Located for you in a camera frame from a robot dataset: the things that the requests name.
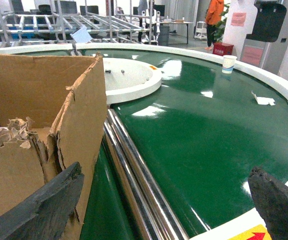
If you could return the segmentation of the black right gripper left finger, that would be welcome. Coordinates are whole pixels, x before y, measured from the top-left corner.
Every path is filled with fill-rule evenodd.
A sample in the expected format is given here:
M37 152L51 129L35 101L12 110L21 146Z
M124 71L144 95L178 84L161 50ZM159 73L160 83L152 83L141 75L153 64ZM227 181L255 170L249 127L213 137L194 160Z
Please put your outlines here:
M84 183L74 162L24 201L0 216L0 240L58 240L76 207Z

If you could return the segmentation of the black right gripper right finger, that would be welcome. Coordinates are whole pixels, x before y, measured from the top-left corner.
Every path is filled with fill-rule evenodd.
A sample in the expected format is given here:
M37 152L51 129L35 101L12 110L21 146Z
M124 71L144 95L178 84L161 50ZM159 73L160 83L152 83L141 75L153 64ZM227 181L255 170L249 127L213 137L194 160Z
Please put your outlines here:
M260 167L248 177L255 208L273 240L288 240L288 186Z

